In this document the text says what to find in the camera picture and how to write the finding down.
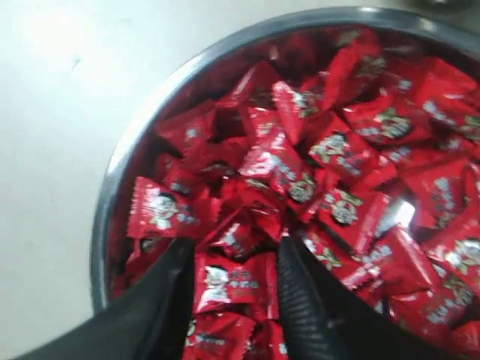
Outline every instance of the metal bowl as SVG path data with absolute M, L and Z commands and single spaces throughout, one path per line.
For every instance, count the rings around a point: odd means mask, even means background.
M 372 7 L 331 7 L 292 13 L 245 28 L 209 47 L 180 67 L 154 93 L 118 141 L 100 190 L 91 239 L 91 295 L 94 311 L 110 303 L 110 278 L 125 261 L 125 230 L 134 179 L 148 175 L 161 142 L 149 131 L 162 118 L 217 98 L 259 60 L 266 41 L 285 34 L 308 36 L 326 27 L 363 24 L 379 32 L 419 39 L 429 53 L 470 74 L 478 72 L 480 38 L 414 13 Z

